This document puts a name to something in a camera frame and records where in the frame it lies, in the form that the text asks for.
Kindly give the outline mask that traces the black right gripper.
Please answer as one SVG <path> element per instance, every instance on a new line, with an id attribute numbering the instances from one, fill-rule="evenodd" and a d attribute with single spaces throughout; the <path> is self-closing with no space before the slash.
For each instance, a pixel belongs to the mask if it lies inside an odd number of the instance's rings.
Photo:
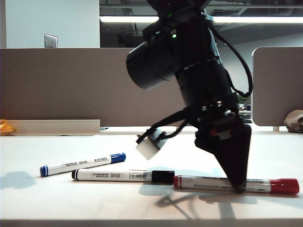
<path id="1" fill-rule="evenodd" d="M 238 96 L 210 99 L 197 114 L 195 146 L 215 156 L 236 193 L 246 191 L 251 127 L 239 116 Z"/>

